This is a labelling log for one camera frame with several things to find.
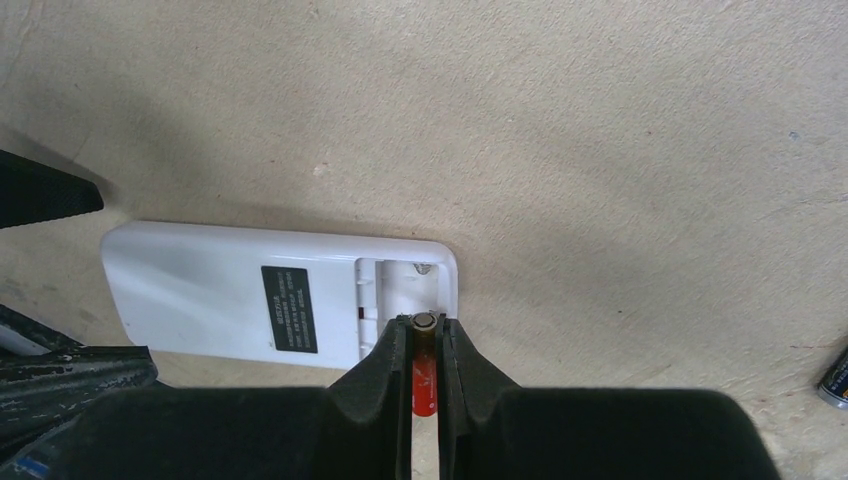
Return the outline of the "red white remote control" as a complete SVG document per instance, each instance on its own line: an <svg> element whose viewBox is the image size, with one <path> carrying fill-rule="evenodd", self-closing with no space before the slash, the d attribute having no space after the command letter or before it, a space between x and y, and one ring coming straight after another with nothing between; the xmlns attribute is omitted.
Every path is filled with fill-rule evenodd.
<svg viewBox="0 0 848 480"><path fill-rule="evenodd" d="M127 337L160 352L348 370L395 317L459 310L430 241L135 221L100 253Z"/></svg>

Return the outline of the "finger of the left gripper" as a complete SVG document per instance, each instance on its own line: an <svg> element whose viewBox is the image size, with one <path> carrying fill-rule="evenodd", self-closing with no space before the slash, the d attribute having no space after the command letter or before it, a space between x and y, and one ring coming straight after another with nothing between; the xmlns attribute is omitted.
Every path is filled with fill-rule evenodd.
<svg viewBox="0 0 848 480"><path fill-rule="evenodd" d="M1 151L1 228L100 211L104 200L91 181Z"/></svg>
<svg viewBox="0 0 848 480"><path fill-rule="evenodd" d="M157 386L145 347L85 346L1 307L1 462L69 427L95 400Z"/></svg>

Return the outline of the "red AAA battery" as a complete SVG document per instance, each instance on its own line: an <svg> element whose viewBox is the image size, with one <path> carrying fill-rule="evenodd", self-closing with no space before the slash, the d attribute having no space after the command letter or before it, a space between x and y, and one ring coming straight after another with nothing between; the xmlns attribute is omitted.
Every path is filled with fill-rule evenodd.
<svg viewBox="0 0 848 480"><path fill-rule="evenodd" d="M430 417L437 412L437 362L435 330L438 318L431 312L414 314L412 359L412 413Z"/></svg>

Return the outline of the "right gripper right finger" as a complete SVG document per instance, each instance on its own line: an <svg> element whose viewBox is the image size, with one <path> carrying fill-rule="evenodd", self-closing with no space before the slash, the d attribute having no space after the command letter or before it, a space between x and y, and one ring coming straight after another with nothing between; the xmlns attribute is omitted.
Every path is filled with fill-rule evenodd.
<svg viewBox="0 0 848 480"><path fill-rule="evenodd" d="M435 334L444 479L775 479L753 422L701 389L518 385L460 322Z"/></svg>

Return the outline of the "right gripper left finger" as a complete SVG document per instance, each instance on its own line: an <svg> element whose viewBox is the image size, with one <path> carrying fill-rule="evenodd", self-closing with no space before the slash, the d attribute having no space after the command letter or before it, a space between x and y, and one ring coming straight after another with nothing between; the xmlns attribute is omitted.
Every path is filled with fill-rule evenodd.
<svg viewBox="0 0 848 480"><path fill-rule="evenodd" d="M56 479L407 479L407 317L327 387L145 388L87 408Z"/></svg>

